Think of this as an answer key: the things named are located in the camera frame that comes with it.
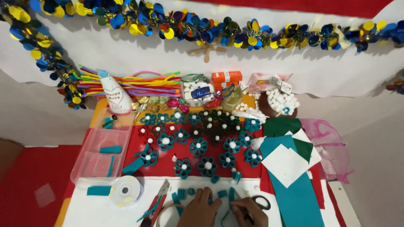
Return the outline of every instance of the tape roll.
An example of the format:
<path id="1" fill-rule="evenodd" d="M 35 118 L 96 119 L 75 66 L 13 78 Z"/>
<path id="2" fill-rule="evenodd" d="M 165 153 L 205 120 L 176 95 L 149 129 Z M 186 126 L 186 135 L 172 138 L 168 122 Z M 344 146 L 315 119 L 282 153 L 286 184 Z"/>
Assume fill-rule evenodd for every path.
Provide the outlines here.
<path id="1" fill-rule="evenodd" d="M 133 176 L 123 176 L 112 183 L 109 198 L 118 207 L 135 204 L 144 191 L 143 185 Z"/>

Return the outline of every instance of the white foam ball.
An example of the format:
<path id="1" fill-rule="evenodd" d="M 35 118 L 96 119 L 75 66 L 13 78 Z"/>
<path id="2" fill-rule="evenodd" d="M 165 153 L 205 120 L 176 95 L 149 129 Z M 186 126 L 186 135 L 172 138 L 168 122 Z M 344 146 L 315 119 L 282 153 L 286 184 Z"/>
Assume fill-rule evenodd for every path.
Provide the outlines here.
<path id="1" fill-rule="evenodd" d="M 167 144 L 170 143 L 170 139 L 169 139 L 169 138 L 163 138 L 163 139 L 161 140 L 161 143 L 164 144 L 164 145 L 167 145 Z"/>
<path id="2" fill-rule="evenodd" d="M 205 163 L 205 169 L 210 170 L 212 168 L 212 163 L 206 162 Z"/>
<path id="3" fill-rule="evenodd" d="M 236 148 L 236 143 L 234 141 L 231 141 L 229 143 L 229 146 L 230 146 L 230 148 L 234 149 L 234 148 Z"/>

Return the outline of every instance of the pink ribbon bow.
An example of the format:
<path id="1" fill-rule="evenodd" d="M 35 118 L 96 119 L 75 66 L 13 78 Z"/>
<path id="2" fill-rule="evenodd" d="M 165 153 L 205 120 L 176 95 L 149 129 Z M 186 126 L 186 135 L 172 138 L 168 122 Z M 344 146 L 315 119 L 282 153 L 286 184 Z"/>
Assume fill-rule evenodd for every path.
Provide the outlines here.
<path id="1" fill-rule="evenodd" d="M 184 114 L 186 114 L 186 113 L 189 112 L 189 107 L 187 107 L 186 105 L 181 105 L 181 104 L 179 103 L 179 101 L 176 100 L 176 99 L 170 99 L 170 100 L 167 102 L 167 106 L 168 106 L 168 107 L 178 107 Z"/>

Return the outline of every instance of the white backdrop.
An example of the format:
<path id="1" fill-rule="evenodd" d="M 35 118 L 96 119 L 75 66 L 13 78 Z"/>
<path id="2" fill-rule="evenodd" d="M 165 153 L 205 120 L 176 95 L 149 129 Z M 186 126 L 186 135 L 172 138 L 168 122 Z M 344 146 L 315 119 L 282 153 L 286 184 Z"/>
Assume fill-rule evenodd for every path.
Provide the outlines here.
<path id="1" fill-rule="evenodd" d="M 358 26 L 367 19 L 275 11 L 247 7 L 219 6 L 214 4 L 178 0 L 151 0 L 161 3 L 165 12 L 187 8 L 201 18 L 222 21 L 230 16 L 241 27 L 248 20 L 256 18 L 261 26 L 269 25 L 274 31 L 289 23 L 313 24 L 321 28 L 324 24 L 339 23 L 343 26 Z M 383 9 L 374 21 L 386 19 L 397 22 L 402 18 L 404 0 L 396 0 Z M 404 49 L 393 49 L 393 42 L 381 48 L 370 44 L 364 53 L 356 53 L 355 47 L 346 50 L 324 51 L 319 47 L 304 50 L 253 50 L 227 48 L 226 53 L 210 54 L 210 62 L 204 56 L 190 57 L 187 51 L 198 46 L 186 40 L 161 40 L 157 31 L 151 37 L 133 36 L 128 30 L 111 30 L 101 27 L 92 17 L 75 15 L 73 18 L 57 18 L 37 14 L 50 33 L 65 49 L 65 59 L 75 65 L 102 68 L 117 76 L 127 76 L 140 70 L 157 72 L 181 71 L 210 75 L 217 71 L 240 70 L 244 80 L 253 72 L 290 74 L 290 83 L 295 93 L 310 93 L 319 97 L 359 96 L 372 90 L 378 84 L 392 78 L 403 68 Z M 0 68 L 18 82 L 41 82 L 54 86 L 49 79 L 50 72 L 42 73 L 35 65 L 29 51 L 12 39 L 7 32 L 9 25 L 0 23 Z"/>

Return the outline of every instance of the pink mesh bag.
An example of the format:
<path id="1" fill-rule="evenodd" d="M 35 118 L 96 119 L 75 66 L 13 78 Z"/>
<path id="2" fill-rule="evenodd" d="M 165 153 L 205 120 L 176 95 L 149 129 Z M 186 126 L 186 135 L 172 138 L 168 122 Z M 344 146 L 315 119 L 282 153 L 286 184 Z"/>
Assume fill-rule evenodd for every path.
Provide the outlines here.
<path id="1" fill-rule="evenodd" d="M 347 176 L 354 171 L 348 172 L 348 148 L 338 131 L 325 120 L 302 118 L 300 121 L 303 131 L 321 155 L 324 169 L 321 178 L 349 184 Z"/>

